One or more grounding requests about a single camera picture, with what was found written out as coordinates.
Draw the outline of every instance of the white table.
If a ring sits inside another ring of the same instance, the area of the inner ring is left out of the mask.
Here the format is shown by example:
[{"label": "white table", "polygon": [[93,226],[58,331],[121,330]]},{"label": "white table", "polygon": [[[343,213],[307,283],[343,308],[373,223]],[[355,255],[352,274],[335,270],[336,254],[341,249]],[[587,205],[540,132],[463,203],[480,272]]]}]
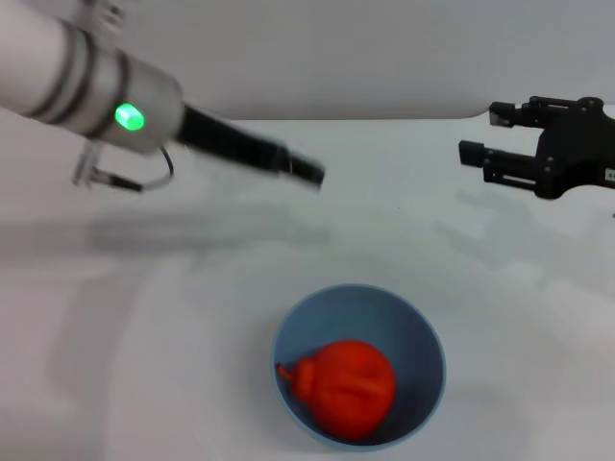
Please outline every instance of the white table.
[{"label": "white table", "polygon": [[[539,134],[486,116],[245,126],[321,158],[322,192],[175,147],[168,188],[90,193],[80,139],[2,114],[0,459],[612,458],[615,191],[484,184],[460,139],[531,154]],[[270,383],[284,313],[340,282],[399,293],[442,339],[443,403],[393,449],[330,451]]]}]

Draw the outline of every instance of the bowl rim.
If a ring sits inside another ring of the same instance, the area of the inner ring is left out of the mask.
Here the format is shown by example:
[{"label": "bowl rim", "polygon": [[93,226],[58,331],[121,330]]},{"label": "bowl rim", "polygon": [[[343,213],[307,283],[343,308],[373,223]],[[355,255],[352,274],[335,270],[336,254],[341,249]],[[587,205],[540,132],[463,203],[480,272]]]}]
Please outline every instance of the bowl rim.
[{"label": "bowl rim", "polygon": [[[290,409],[290,407],[284,400],[282,391],[280,390],[280,386],[278,385],[278,380],[277,380],[277,375],[276,375],[276,365],[277,364],[275,362],[275,355],[276,355],[276,348],[278,346],[278,341],[280,339],[280,335],[282,333],[283,327],[284,325],[286,325],[286,321],[299,307],[301,307],[304,303],[306,303],[310,299],[318,295],[321,295],[327,291],[332,291],[332,290],[339,289],[339,288],[369,288],[372,290],[380,291],[382,293],[385,293],[389,296],[392,296],[398,299],[399,301],[402,301],[406,305],[406,307],[408,307],[409,309],[412,309],[414,312],[416,312],[421,317],[421,319],[423,319],[425,324],[430,328],[431,334],[433,334],[433,337],[435,338],[435,342],[440,351],[440,356],[442,357],[442,386],[440,387],[440,393],[438,394],[438,398],[435,401],[435,404],[433,405],[431,412],[427,415],[425,420],[423,420],[423,422],[421,422],[419,425],[414,427],[414,429],[412,429],[408,434],[403,435],[399,439],[395,439],[390,442],[386,442],[384,444],[377,444],[377,445],[352,445],[352,444],[345,444],[343,442],[337,442],[333,439],[330,439],[329,437],[325,437],[324,435],[319,434],[318,432],[311,429],[303,421],[301,421],[301,419],[297,415],[295,415],[295,413]],[[393,447],[395,445],[401,444],[404,440],[407,440],[412,435],[416,434],[419,430],[421,430],[431,420],[431,418],[433,418],[433,416],[437,412],[442,402],[442,397],[444,396],[444,391],[446,389],[446,381],[447,381],[446,356],[444,354],[444,348],[442,347],[442,342],[440,341],[440,337],[438,336],[438,333],[435,331],[435,328],[433,328],[433,325],[431,324],[431,322],[427,319],[427,317],[423,314],[423,312],[417,309],[414,306],[414,304],[412,304],[408,300],[402,298],[396,293],[393,293],[392,291],[389,291],[384,288],[380,288],[379,286],[376,286],[376,285],[370,285],[366,283],[341,283],[337,285],[328,286],[326,288],[321,288],[320,290],[314,291],[313,293],[310,293],[309,295],[305,296],[298,303],[293,305],[291,309],[284,315],[282,321],[278,325],[276,334],[274,336],[273,345],[271,347],[271,354],[270,354],[269,361],[270,361],[270,368],[271,368],[270,371],[271,371],[271,378],[273,380],[273,385],[276,389],[276,394],[278,395],[278,399],[282,403],[284,409],[286,410],[286,413],[288,413],[292,417],[292,419],[295,421],[295,423],[300,428],[302,428],[305,432],[307,432],[312,438],[316,439],[317,441],[319,441],[320,443],[324,445],[333,447],[335,449],[344,450],[344,451],[354,451],[354,452],[376,451],[379,449],[387,449],[389,447]]]}]

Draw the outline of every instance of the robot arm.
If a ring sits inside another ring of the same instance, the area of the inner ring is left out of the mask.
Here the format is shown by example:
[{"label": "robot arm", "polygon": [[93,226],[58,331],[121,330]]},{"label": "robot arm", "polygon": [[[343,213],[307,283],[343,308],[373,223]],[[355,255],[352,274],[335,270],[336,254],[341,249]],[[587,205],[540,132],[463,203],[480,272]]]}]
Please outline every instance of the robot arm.
[{"label": "robot arm", "polygon": [[324,168],[184,103],[170,75],[18,0],[0,0],[0,106],[147,154],[175,140],[320,186]]}]

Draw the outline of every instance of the black stripe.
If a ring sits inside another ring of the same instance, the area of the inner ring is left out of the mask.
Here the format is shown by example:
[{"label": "black stripe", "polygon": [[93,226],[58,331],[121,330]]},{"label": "black stripe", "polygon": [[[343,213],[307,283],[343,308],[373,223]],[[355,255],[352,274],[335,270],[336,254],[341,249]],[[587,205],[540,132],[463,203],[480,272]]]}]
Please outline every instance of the black stripe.
[{"label": "black stripe", "polygon": [[62,94],[62,90],[64,89],[66,80],[68,79],[68,75],[70,74],[73,63],[75,62],[75,50],[77,49],[75,30],[64,21],[62,21],[61,24],[64,26],[64,35],[66,37],[66,52],[64,53],[64,60],[61,65],[60,75],[52,86],[51,92],[43,100],[42,104],[30,113],[25,113],[24,115],[26,117],[40,117],[58,102],[58,98],[60,98],[60,95]]},{"label": "black stripe", "polygon": [[87,46],[86,71],[84,72],[84,75],[79,83],[77,92],[75,92],[75,95],[73,96],[73,99],[70,101],[70,103],[68,103],[68,106],[66,106],[66,108],[61,113],[56,115],[53,118],[53,120],[48,122],[50,125],[58,125],[62,123],[63,121],[65,121],[67,118],[69,118],[71,115],[73,115],[79,109],[79,106],[86,98],[89,92],[89,88],[91,87],[91,84],[92,84],[92,79],[94,76],[94,67],[98,59],[99,50],[94,45],[94,39],[92,38],[90,34],[88,34],[87,32],[81,31],[81,30],[79,32],[81,32],[86,38],[86,46]]},{"label": "black stripe", "polygon": [[128,97],[128,87],[131,81],[131,66],[128,61],[128,57],[126,53],[123,51],[119,52],[119,85],[117,86],[117,90],[115,91],[115,97],[113,98],[112,105],[109,107],[108,111],[103,116],[100,123],[89,133],[86,134],[86,137],[89,138],[97,138],[103,134],[108,127],[111,126],[113,120],[115,120],[115,110],[119,105],[126,102],[126,98]]}]

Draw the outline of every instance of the red toy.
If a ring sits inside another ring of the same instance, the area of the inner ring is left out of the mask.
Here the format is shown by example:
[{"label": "red toy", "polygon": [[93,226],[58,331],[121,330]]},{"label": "red toy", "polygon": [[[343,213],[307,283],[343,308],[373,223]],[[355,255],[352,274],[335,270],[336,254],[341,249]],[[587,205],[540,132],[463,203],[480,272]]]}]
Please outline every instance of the red toy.
[{"label": "red toy", "polygon": [[332,436],[349,441],[374,432],[395,397],[395,375],[386,357],[360,341],[337,341],[297,362],[278,365],[292,394]]}]

